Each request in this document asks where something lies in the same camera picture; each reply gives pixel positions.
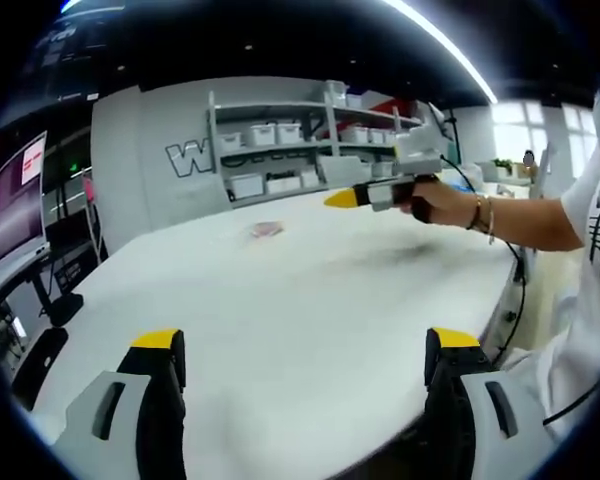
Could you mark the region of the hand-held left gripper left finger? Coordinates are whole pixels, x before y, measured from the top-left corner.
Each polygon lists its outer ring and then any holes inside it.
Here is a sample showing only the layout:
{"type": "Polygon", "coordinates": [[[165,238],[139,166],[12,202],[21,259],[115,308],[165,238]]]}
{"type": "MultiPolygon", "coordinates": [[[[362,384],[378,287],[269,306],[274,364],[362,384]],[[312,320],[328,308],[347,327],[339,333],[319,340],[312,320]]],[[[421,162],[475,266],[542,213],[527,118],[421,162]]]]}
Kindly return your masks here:
{"type": "Polygon", "coordinates": [[[66,409],[53,453],[79,479],[184,479],[184,333],[137,338],[66,409]]]}

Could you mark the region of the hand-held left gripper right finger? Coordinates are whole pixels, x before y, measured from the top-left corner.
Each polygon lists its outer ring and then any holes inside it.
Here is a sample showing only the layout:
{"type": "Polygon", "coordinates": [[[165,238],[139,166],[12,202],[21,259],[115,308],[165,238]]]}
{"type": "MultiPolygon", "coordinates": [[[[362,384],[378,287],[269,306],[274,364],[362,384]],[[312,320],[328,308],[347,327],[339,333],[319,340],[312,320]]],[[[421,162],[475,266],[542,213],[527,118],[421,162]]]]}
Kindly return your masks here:
{"type": "Polygon", "coordinates": [[[436,479],[529,479],[553,453],[539,402],[469,334],[426,334],[424,434],[436,479]]]}

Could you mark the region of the person's right hand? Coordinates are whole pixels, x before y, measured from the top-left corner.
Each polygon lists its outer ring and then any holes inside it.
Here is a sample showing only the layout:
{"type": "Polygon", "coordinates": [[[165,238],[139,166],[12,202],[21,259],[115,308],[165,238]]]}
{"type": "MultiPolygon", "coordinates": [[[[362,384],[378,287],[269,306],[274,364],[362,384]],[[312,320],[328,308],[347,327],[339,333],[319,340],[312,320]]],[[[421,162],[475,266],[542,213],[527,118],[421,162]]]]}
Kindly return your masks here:
{"type": "Polygon", "coordinates": [[[413,212],[414,201],[429,205],[428,217],[423,223],[442,226],[456,226],[470,230],[476,226],[476,213],[480,212],[483,198],[475,193],[460,192],[450,185],[432,178],[414,184],[411,197],[398,204],[397,208],[405,214],[416,216],[413,212]]]}

